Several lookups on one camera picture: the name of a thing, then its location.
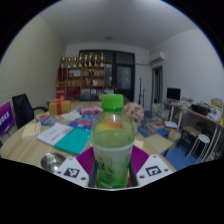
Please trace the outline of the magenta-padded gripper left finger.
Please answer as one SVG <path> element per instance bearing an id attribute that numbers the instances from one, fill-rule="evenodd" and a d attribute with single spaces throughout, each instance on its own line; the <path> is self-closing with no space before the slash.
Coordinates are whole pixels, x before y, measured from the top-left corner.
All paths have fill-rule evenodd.
<path id="1" fill-rule="evenodd" d="M 82 152 L 77 157 L 68 157 L 55 172 L 55 175 L 81 187 L 94 188 L 97 169 L 93 148 Z"/>

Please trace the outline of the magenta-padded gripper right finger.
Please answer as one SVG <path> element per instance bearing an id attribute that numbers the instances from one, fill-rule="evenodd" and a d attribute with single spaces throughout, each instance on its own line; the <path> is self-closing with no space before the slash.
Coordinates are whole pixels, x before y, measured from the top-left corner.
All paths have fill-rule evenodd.
<path id="1" fill-rule="evenodd" d="M 130 183 L 133 187 L 145 186 L 172 173 L 158 154 L 148 155 L 140 148 L 133 147 L 129 166 Z"/>

